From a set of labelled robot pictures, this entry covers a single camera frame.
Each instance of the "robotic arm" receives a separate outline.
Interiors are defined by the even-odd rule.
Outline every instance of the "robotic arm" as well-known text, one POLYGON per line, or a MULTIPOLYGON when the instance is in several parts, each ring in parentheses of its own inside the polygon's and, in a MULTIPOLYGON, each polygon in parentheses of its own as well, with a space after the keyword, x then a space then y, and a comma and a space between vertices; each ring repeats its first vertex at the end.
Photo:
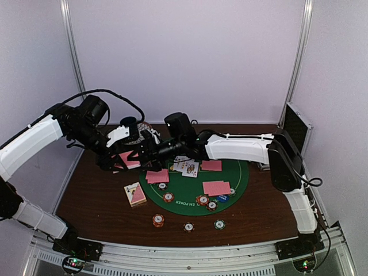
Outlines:
MULTIPOLYGON (((304 174, 302 158, 286 131, 278 129, 273 135, 259 136, 224 135, 212 130, 196 134, 186 114, 174 113, 165 118, 170 140, 161 141, 153 131, 142 131, 142 142, 127 145, 140 136, 138 122, 132 117, 125 118, 120 127, 103 134, 98 130, 97 124, 106 112, 109 112, 107 104, 92 95, 75 108, 64 103, 57 104, 0 147, 0 216, 3 219, 13 218, 46 233, 55 241, 54 250, 63 253, 77 252, 78 247, 83 246, 84 249, 101 253, 100 244, 90 242, 81 245, 81 240, 77 239, 77 231, 70 224, 44 212, 18 195, 14 186, 8 182, 29 158, 65 136, 67 140, 77 140, 86 149, 94 151, 97 154, 96 164, 101 169, 110 171, 129 169, 118 155, 127 151, 132 151, 128 160, 139 160, 140 169, 143 170, 159 171, 165 168, 168 159, 177 155, 200 160, 238 159, 269 164, 272 184, 289 201, 300 233, 295 244, 289 242, 287 245, 277 245, 278 252, 282 252, 279 257, 293 257, 294 250, 290 251, 290 247, 299 248, 298 254, 301 255, 321 246, 316 211, 311 206, 311 196, 306 191, 308 182, 301 177, 304 174)), ((89 255, 92 260, 99 259, 99 254, 89 255)))

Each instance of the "white wall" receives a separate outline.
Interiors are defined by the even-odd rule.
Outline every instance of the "white wall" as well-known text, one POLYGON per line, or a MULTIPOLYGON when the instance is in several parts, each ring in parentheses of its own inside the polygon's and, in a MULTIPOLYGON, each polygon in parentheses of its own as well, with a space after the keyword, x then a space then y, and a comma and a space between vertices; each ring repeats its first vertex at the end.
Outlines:
MULTIPOLYGON (((59 1, 0 1, 0 144, 51 105, 77 93, 59 1)), ((55 142, 10 180, 20 194, 52 211, 78 150, 55 142)), ((19 275, 32 231, 0 223, 1 275, 19 275)))
MULTIPOLYGON (((279 120, 304 1, 70 1, 87 89, 112 89, 149 122, 279 120)), ((112 122, 138 114, 103 97, 112 122)))
POLYGON ((293 102, 315 129, 305 158, 328 221, 339 220, 359 275, 368 260, 368 2, 316 1, 293 102))

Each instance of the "pink playing card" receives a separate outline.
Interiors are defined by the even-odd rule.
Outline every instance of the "pink playing card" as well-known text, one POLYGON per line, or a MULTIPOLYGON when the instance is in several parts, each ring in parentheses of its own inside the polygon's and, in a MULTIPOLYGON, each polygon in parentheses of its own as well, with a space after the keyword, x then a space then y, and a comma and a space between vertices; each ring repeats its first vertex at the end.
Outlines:
POLYGON ((133 195, 133 198, 132 198, 132 203, 137 202, 137 201, 141 201, 143 199, 145 199, 144 193, 142 191, 141 186, 138 185, 138 187, 134 191, 134 195, 133 195))
POLYGON ((160 171, 147 171, 145 178, 149 184, 160 182, 167 183, 169 182, 168 169, 164 168, 160 171))
POLYGON ((131 154, 133 151, 127 151, 127 152, 123 152, 122 154, 119 154, 120 158, 124 161, 124 163, 126 164, 126 166, 128 168, 130 168, 131 166, 140 166, 140 162, 139 161, 128 161, 128 155, 131 154))
POLYGON ((203 191, 210 197, 220 196, 222 194, 231 194, 230 183, 224 181, 203 182, 203 191))
POLYGON ((202 170, 204 171, 222 171, 223 163, 221 160, 202 161, 202 170))

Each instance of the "black cable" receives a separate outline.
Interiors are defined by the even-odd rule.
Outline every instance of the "black cable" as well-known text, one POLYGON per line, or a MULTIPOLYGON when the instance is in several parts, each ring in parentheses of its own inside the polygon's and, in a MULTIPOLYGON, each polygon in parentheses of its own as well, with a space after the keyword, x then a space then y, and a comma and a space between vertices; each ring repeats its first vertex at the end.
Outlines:
POLYGON ((251 136, 251 135, 247 135, 247 136, 241 136, 241 135, 237 135, 237 136, 227 136, 221 132, 217 132, 217 131, 214 131, 212 129, 204 129, 203 131, 200 132, 200 134, 202 132, 209 132, 209 133, 212 133, 214 135, 217 135, 219 137, 222 137, 222 138, 229 138, 229 139, 236 139, 236 138, 247 138, 247 139, 262 139, 262 140, 269 140, 269 141, 273 141, 274 139, 273 138, 268 138, 268 137, 262 137, 262 136, 251 136))
POLYGON ((311 180, 306 180, 304 177, 302 177, 297 171, 296 171, 296 169, 294 168, 294 167, 292 167, 293 168, 293 171, 294 171, 294 173, 297 175, 297 177, 299 177, 300 178, 300 180, 302 180, 303 182, 305 182, 306 184, 308 184, 309 186, 312 186, 312 187, 320 187, 320 186, 322 186, 322 184, 323 184, 323 180, 322 180, 322 178, 319 178, 319 177, 314 177, 314 178, 312 178, 311 180), (315 180, 318 180, 319 181, 319 183, 318 184, 314 184, 314 183, 311 183, 312 181, 315 181, 315 180))
POLYGON ((69 253, 69 254, 73 254, 73 255, 75 255, 75 252, 72 250, 72 251, 70 251, 70 250, 68 250, 68 249, 66 249, 65 247, 63 247, 58 241, 56 241, 56 239, 54 239, 52 236, 50 236, 50 234, 46 234, 47 235, 47 241, 48 242, 50 242, 50 243, 55 243, 55 244, 57 244, 58 246, 60 246, 62 249, 64 249, 65 251, 67 251, 67 253, 69 253))
POLYGON ((322 223, 319 221, 318 217, 316 215, 315 215, 315 217, 316 217, 316 220, 317 220, 318 225, 321 226, 322 230, 325 232, 325 234, 326 234, 326 236, 328 238, 328 249, 327 249, 327 253, 326 253, 325 257, 323 258, 322 262, 320 262, 320 264, 316 268, 313 269, 313 272, 316 271, 317 269, 319 269, 321 267, 321 265, 327 259, 327 256, 328 256, 328 254, 329 254, 329 252, 331 250, 331 238, 330 238, 327 230, 322 226, 322 223))
POLYGON ((85 92, 82 92, 82 93, 78 93, 78 94, 75 94, 74 96, 66 99, 65 101, 61 102, 61 103, 58 103, 56 105, 54 105, 53 107, 49 108, 47 110, 47 112, 45 112, 42 116, 40 116, 38 119, 36 119, 34 122, 32 122, 31 124, 28 125, 28 127, 22 129, 21 131, 19 131, 17 134, 15 134, 12 138, 10 138, 8 141, 6 141, 5 143, 3 143, 1 146, 0 146, 0 150, 2 150, 5 146, 7 146, 8 144, 10 144, 15 138, 17 138, 19 135, 21 135, 22 133, 26 132, 30 127, 34 126, 35 124, 37 124, 38 122, 40 122, 41 120, 45 119, 46 116, 50 115, 53 111, 55 111, 56 109, 58 109, 59 107, 65 105, 66 103, 72 101, 73 99, 76 99, 80 96, 83 96, 83 95, 88 95, 88 94, 92 94, 92 93, 97 93, 97 92, 106 92, 106 93, 109 93, 121 100, 123 100, 124 102, 128 103, 129 105, 131 105, 133 108, 135 108, 142 116, 141 120, 140 121, 137 121, 137 124, 141 123, 144 121, 144 113, 143 111, 138 107, 136 106, 133 102, 131 102, 129 99, 119 95, 119 94, 116 94, 115 92, 112 92, 111 90, 108 90, 108 89, 95 89, 95 90, 89 90, 89 91, 85 91, 85 92))

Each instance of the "playing card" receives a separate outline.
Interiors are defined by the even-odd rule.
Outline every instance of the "playing card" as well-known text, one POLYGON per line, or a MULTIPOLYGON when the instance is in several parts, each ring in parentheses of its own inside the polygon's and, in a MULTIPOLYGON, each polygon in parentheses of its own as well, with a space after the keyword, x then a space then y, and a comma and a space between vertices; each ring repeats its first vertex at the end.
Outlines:
POLYGON ((174 159, 174 165, 173 165, 173 170, 174 171, 180 171, 183 172, 186 169, 186 162, 188 161, 188 157, 187 156, 177 156, 174 159))
POLYGON ((195 161, 187 161, 185 170, 183 171, 182 175, 184 177, 197 177, 198 175, 198 168, 200 164, 195 161))

